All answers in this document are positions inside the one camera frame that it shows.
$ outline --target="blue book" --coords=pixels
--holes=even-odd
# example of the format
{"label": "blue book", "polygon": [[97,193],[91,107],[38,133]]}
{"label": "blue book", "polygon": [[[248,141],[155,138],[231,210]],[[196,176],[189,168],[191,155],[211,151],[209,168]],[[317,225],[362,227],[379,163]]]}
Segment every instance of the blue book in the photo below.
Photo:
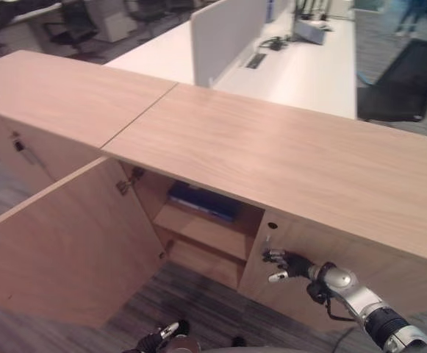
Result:
{"label": "blue book", "polygon": [[241,202],[238,200],[197,188],[186,182],[176,182],[168,195],[169,199],[175,202],[231,223],[235,220],[241,207]]}

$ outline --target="cabinet hinge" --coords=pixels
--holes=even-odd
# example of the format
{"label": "cabinet hinge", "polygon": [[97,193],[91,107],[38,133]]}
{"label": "cabinet hinge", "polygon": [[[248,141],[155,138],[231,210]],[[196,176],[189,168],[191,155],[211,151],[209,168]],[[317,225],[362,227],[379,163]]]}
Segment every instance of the cabinet hinge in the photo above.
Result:
{"label": "cabinet hinge", "polygon": [[128,180],[121,180],[117,182],[116,187],[122,196],[125,196],[128,193],[128,190],[131,186],[133,186],[137,180],[140,180],[142,176],[145,174],[145,170],[140,167],[132,168],[132,175]]}

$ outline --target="cabinet door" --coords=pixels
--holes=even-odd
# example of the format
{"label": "cabinet door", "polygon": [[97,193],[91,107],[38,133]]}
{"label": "cabinet door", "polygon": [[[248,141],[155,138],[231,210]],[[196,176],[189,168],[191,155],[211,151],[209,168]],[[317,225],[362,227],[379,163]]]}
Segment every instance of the cabinet door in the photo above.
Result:
{"label": "cabinet door", "polygon": [[99,158],[0,216],[0,307],[99,327],[162,264],[116,160]]}
{"label": "cabinet door", "polygon": [[80,142],[62,138],[32,126],[6,120],[5,124],[26,149],[37,158],[37,163],[54,180],[60,180],[101,156],[98,149]]}
{"label": "cabinet door", "polygon": [[[273,229],[269,223],[278,227]],[[374,290],[400,314],[427,310],[427,260],[314,221],[266,212],[239,292],[314,329],[342,329],[349,323],[331,320],[325,307],[311,300],[306,293],[307,279],[268,283],[268,276],[280,270],[262,262],[262,247],[267,237],[270,237],[269,246],[273,249],[302,254],[320,265],[331,261],[348,268],[361,283]],[[348,317],[340,303],[333,300],[332,304],[334,313]]]}
{"label": "cabinet door", "polygon": [[51,185],[54,180],[29,149],[19,149],[12,131],[0,118],[0,161],[32,192]]}

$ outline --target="cabinet top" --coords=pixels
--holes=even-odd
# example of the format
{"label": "cabinet top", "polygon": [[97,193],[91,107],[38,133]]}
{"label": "cabinet top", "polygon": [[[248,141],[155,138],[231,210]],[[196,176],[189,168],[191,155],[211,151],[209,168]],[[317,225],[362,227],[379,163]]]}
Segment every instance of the cabinet top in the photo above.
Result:
{"label": "cabinet top", "polygon": [[98,148],[175,84],[16,51],[0,58],[0,115]]}
{"label": "cabinet top", "polygon": [[26,51],[0,116],[427,259],[427,137]]}
{"label": "cabinet top", "polygon": [[103,150],[427,259],[427,137],[179,84]]}

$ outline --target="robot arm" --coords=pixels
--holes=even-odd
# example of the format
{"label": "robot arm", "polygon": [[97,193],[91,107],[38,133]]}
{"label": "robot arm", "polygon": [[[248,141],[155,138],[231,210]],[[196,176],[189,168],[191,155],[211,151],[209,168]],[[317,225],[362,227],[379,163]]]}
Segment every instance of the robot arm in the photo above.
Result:
{"label": "robot arm", "polygon": [[[280,282],[290,277],[306,277],[311,282],[307,292],[325,304],[329,317],[340,321],[356,321],[384,353],[427,352],[427,335],[409,324],[383,299],[361,285],[356,275],[333,263],[315,265],[305,257],[284,250],[266,250],[264,261],[277,263],[283,271],[269,277]],[[331,298],[341,302],[352,318],[331,313]]]}

